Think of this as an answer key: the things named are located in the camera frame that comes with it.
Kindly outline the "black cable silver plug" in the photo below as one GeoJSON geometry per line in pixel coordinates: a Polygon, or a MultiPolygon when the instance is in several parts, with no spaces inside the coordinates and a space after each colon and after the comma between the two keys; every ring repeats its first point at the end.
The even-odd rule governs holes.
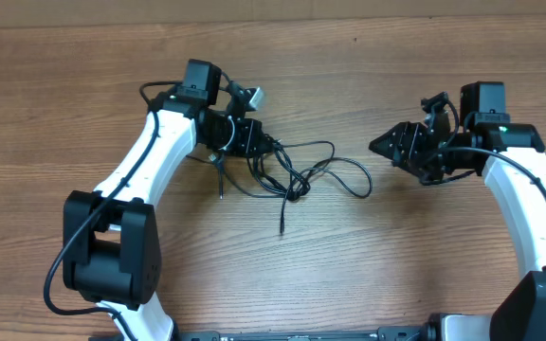
{"type": "Polygon", "coordinates": [[[247,159],[248,170],[256,182],[266,191],[274,196],[281,197],[285,201],[295,202],[311,191],[312,181],[320,175],[326,174],[332,176],[338,183],[352,196],[365,199],[373,192],[373,179],[370,172],[364,165],[358,161],[346,157],[336,156],[336,145],[328,140],[317,140],[293,145],[284,145],[280,140],[273,141],[273,151],[259,154],[247,159]],[[327,158],[319,160],[312,167],[304,170],[297,170],[288,154],[289,149],[311,147],[316,145],[326,145],[331,149],[327,158]],[[269,175],[264,169],[264,160],[272,154],[279,162],[279,165],[288,173],[289,184],[286,186],[272,175],[269,175]],[[348,186],[339,175],[330,170],[330,165],[335,162],[343,162],[357,167],[362,171],[368,183],[368,189],[365,193],[358,193],[348,186]]]}

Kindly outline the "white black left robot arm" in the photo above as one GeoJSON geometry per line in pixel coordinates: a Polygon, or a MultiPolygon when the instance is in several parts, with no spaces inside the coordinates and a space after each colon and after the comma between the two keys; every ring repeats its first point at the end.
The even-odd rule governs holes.
{"type": "Polygon", "coordinates": [[[227,156],[270,153],[274,141],[246,117],[264,100],[213,63],[191,59],[181,81],[162,81],[146,98],[146,121],[132,149],[92,191],[64,203],[64,245],[51,269],[66,288],[106,313],[119,340],[174,340],[173,319],[156,294],[162,270],[155,210],[182,161],[202,144],[221,163],[227,156]]]}

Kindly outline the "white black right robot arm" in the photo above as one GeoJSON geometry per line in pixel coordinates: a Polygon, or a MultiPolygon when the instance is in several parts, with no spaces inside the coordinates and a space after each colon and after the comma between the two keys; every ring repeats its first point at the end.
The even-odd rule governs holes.
{"type": "Polygon", "coordinates": [[[499,81],[422,99],[423,122],[400,122],[370,151],[439,186],[480,176],[492,192],[514,245],[520,281],[492,314],[433,314],[396,340],[546,340],[546,147],[532,124],[514,123],[499,81]]]}

